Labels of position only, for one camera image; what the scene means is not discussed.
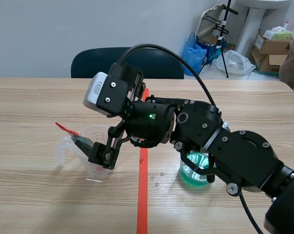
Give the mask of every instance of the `black metal stand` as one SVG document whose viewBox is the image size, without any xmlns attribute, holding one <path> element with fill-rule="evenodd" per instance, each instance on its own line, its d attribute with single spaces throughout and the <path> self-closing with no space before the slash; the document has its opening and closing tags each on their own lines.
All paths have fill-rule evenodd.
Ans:
<svg viewBox="0 0 294 234">
<path fill-rule="evenodd" d="M 235 11 L 233 9 L 230 9 L 230 4 L 231 4 L 231 0 L 228 0 L 227 6 L 224 5 L 224 9 L 226 9 L 226 12 L 225 12 L 224 20 L 221 21 L 221 28 L 219 27 L 219 25 L 217 23 L 215 23 L 218 20 L 212 19 L 212 20 L 215 20 L 215 21 L 212 21 L 210 18 L 206 18 L 206 20 L 215 23 L 215 29 L 220 28 L 220 36 L 219 36 L 219 38 L 217 40 L 217 44 L 216 44 L 216 46 L 214 48 L 214 51 L 211 53 L 211 56 L 213 55 L 213 57 L 212 57 L 212 60 L 210 62 L 210 66 L 212 65 L 212 61 L 214 60 L 217 49 L 220 49 L 221 56 L 223 58 L 223 63 L 224 63 L 227 78 L 229 78 L 229 75 L 228 75 L 228 72 L 227 72 L 227 67 L 226 67 L 225 58 L 224 58 L 224 38 L 225 37 L 223 35 L 228 34 L 228 31 L 225 30 L 225 25 L 226 25 L 226 22 L 227 22 L 228 12 L 231 12 L 231 13 L 233 13 L 235 15 L 238 14 L 237 11 Z M 202 66 L 202 68 L 199 71 L 198 75 L 203 70 L 204 66 L 205 66 L 205 64 Z"/>
</svg>

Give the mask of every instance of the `green liquid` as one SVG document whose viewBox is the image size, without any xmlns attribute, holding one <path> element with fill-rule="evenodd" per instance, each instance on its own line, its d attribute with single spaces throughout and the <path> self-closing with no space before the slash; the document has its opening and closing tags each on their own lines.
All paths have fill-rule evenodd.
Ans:
<svg viewBox="0 0 294 234">
<path fill-rule="evenodd" d="M 201 169 L 206 169 L 209 167 L 209 159 L 206 154 L 193 152 L 188 154 L 187 158 Z M 181 163 L 181 173 L 184 180 L 192 185 L 204 186 L 208 183 L 206 180 L 206 175 L 203 176 L 195 173 L 183 162 Z"/>
</svg>

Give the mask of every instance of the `person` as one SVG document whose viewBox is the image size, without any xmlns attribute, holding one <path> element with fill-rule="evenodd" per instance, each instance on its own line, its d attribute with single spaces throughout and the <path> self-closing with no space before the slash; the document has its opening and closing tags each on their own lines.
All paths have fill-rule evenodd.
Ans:
<svg viewBox="0 0 294 234">
<path fill-rule="evenodd" d="M 284 63 L 280 66 L 279 77 L 280 80 L 291 88 L 294 88 L 294 81 L 292 75 L 294 73 L 294 39 L 290 43 L 289 54 Z"/>
</svg>

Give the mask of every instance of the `wooden table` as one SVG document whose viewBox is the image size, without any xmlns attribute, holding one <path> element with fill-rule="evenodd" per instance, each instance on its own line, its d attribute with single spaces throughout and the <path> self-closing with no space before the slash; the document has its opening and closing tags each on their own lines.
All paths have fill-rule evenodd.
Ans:
<svg viewBox="0 0 294 234">
<path fill-rule="evenodd" d="M 57 166 L 54 150 L 72 129 L 112 126 L 82 99 L 89 79 L 0 78 L 0 234 L 134 234 L 137 222 L 139 149 L 122 147 L 104 183 L 86 180 L 77 158 Z M 157 97 L 207 100 L 194 80 L 146 80 Z M 269 140 L 294 169 L 294 92 L 275 81 L 205 82 L 232 131 L 252 130 Z M 187 186 L 172 145 L 149 150 L 148 232 L 153 234 L 254 234 L 238 198 L 218 178 L 203 189 Z M 244 192 L 263 228 L 271 202 Z"/>
</svg>

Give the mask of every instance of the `clear plastic cup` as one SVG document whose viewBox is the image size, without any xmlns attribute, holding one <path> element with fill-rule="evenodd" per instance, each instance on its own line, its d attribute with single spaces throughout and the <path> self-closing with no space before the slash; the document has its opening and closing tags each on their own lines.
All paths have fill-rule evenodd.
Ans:
<svg viewBox="0 0 294 234">
<path fill-rule="evenodd" d="M 78 132 L 82 137 L 87 137 L 93 142 L 106 144 L 108 139 L 108 127 L 93 125 L 86 127 Z M 80 159 L 86 172 L 91 176 L 102 176 L 110 173 L 112 170 L 105 169 L 101 165 L 89 162 L 88 157 L 74 144 L 70 136 L 62 138 L 55 149 L 55 155 L 59 165 L 65 164 L 65 150 L 68 149 Z"/>
</svg>

